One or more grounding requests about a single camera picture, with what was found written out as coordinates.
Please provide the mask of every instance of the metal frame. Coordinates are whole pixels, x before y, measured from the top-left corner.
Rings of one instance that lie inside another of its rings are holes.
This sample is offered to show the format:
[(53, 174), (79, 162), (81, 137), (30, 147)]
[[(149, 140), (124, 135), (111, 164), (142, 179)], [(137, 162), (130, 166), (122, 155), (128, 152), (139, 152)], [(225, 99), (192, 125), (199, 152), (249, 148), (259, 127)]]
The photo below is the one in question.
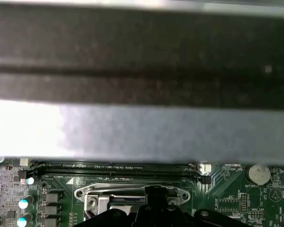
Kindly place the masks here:
[(284, 18), (0, 4), (0, 156), (284, 164)]

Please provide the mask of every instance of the chip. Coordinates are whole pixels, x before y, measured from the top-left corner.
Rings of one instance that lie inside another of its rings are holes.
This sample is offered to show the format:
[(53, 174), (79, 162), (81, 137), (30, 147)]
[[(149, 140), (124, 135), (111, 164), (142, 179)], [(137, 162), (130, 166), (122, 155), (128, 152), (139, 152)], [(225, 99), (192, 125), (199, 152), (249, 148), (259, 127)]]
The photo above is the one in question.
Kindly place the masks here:
[(57, 227), (56, 218), (40, 218), (39, 222), (44, 225), (44, 227)]
[(8, 211), (6, 218), (14, 219), (16, 217), (16, 212), (13, 210)]
[(42, 194), (41, 199), (45, 200), (46, 202), (58, 202), (59, 194), (57, 193)]
[(58, 207), (56, 207), (56, 206), (40, 206), (40, 211), (43, 211), (46, 215), (56, 215), (58, 213)]
[(13, 181), (14, 181), (14, 182), (19, 182), (19, 181), (20, 181), (20, 177), (14, 176)]

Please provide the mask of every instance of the motherboard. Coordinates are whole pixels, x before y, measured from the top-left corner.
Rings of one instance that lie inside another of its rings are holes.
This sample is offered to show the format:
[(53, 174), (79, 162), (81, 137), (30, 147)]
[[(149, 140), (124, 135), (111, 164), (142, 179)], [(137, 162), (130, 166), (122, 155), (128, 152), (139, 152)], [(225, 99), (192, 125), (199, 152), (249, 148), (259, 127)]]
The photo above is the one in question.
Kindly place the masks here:
[(281, 166), (4, 158), (0, 159), (0, 226), (72, 227), (89, 218), (87, 212), (96, 215), (111, 208), (136, 212), (144, 203), (141, 189), (154, 184), (168, 188), (169, 204), (192, 216), (206, 208), (253, 227), (284, 227)]

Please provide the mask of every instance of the metal bar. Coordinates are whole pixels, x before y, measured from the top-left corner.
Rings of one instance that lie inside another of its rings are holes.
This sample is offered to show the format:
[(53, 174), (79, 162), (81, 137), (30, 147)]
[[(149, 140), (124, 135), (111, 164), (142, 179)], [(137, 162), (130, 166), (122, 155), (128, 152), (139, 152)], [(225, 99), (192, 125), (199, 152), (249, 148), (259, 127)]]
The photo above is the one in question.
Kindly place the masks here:
[(0, 101), (0, 156), (284, 164), (284, 112)]

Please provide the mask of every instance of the screw hole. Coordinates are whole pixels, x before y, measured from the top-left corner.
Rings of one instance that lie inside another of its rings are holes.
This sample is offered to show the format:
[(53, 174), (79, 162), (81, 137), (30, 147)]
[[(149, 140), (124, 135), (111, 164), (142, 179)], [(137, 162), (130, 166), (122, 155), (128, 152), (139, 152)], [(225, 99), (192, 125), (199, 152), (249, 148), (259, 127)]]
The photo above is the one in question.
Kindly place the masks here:
[(186, 200), (188, 198), (188, 195), (187, 194), (183, 194), (182, 195), (182, 199)]
[(81, 192), (81, 191), (78, 191), (78, 192), (77, 192), (77, 196), (78, 196), (78, 197), (81, 197), (82, 195), (83, 195), (83, 192)]
[(46, 188), (47, 187), (47, 183), (46, 182), (42, 182), (41, 183), (41, 187)]

